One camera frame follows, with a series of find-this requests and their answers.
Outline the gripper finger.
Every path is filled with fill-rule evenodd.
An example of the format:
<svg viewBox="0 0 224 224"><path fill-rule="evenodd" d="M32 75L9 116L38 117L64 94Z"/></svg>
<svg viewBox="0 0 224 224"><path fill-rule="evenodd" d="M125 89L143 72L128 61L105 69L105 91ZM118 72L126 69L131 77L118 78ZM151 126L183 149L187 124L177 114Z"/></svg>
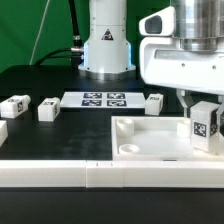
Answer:
<svg viewBox="0 0 224 224"><path fill-rule="evenodd" d="M187 118L188 109L194 104L191 92L183 89L177 89L176 96L183 107L184 117Z"/></svg>
<svg viewBox="0 0 224 224"><path fill-rule="evenodd" d="M218 131L220 132L221 126L224 124L224 95L218 96L218 102L220 103L219 108L216 112L216 118L217 118L217 127Z"/></svg>

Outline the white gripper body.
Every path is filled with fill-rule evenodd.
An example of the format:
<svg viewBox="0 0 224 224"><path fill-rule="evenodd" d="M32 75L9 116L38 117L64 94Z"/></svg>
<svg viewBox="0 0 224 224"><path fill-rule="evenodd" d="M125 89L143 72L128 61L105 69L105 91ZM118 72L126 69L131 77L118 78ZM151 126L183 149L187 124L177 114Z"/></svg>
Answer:
<svg viewBox="0 0 224 224"><path fill-rule="evenodd" d="M145 83L224 95L224 5L170 5L139 31Z"/></svg>

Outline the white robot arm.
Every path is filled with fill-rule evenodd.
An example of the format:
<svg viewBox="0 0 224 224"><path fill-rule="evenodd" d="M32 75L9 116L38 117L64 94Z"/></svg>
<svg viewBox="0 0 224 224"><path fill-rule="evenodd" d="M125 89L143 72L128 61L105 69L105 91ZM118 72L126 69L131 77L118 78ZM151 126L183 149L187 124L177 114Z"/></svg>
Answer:
<svg viewBox="0 0 224 224"><path fill-rule="evenodd" d="M79 68L97 79L131 64L125 37L126 0L90 0L90 36ZM140 74L150 85L224 98L224 0L170 0L139 22ZM224 102L216 112L224 124Z"/></svg>

